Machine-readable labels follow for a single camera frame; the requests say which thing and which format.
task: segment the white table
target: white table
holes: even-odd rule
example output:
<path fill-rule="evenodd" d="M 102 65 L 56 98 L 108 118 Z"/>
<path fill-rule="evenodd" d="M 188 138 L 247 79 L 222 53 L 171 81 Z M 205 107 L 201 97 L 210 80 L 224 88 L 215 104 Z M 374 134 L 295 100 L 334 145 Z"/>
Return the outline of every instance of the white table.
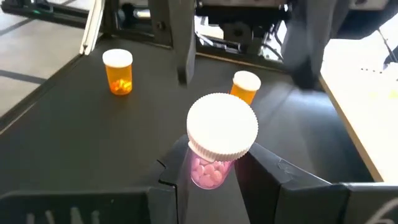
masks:
<path fill-rule="evenodd" d="M 336 63 L 324 63 L 320 79 L 374 180 L 390 184 L 398 184 L 397 79 L 398 64 L 381 72 Z"/>

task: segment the floor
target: floor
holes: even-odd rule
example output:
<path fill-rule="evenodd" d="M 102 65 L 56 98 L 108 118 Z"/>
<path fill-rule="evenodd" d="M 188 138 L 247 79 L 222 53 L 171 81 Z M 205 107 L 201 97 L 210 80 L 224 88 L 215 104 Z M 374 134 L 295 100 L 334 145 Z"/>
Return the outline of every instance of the floor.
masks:
<path fill-rule="evenodd" d="M 90 6 L 90 0 L 68 2 L 71 7 Z M 0 116 L 76 56 L 82 37 L 82 29 L 13 16 L 0 9 Z"/>

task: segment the white cap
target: white cap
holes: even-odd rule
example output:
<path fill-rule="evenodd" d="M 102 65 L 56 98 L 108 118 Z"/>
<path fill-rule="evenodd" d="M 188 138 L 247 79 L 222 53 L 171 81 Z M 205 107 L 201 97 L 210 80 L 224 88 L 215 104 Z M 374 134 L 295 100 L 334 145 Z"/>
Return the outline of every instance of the white cap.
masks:
<path fill-rule="evenodd" d="M 247 91 L 257 91 L 260 89 L 260 78 L 248 71 L 238 71 L 235 73 L 233 82 L 235 85 Z"/>
<path fill-rule="evenodd" d="M 258 123 L 251 107 L 236 96 L 213 93 L 203 96 L 187 116 L 189 146 L 209 162 L 233 161 L 250 149 Z"/>
<path fill-rule="evenodd" d="M 127 50 L 111 49 L 102 55 L 105 65 L 113 68 L 124 68 L 132 64 L 132 55 Z"/>

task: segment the white pill bottle cap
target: white pill bottle cap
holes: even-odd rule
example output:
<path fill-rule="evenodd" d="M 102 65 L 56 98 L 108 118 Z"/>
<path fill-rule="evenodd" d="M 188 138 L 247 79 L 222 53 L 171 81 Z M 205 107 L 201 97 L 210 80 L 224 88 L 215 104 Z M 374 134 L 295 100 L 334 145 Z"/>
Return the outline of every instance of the white pill bottle cap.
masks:
<path fill-rule="evenodd" d="M 258 123 L 251 107 L 236 96 L 212 93 L 201 97 L 187 116 L 189 147 L 203 159 L 234 161 L 257 138 Z"/>

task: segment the clear pill bottle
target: clear pill bottle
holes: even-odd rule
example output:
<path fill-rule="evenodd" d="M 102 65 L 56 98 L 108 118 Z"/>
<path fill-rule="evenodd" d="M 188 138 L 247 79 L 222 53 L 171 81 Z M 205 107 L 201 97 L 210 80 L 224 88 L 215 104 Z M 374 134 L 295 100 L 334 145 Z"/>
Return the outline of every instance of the clear pill bottle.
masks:
<path fill-rule="evenodd" d="M 251 107 L 226 93 L 201 97 L 187 116 L 188 146 L 192 150 L 191 179 L 203 189 L 219 187 L 236 159 L 248 152 L 258 123 Z"/>

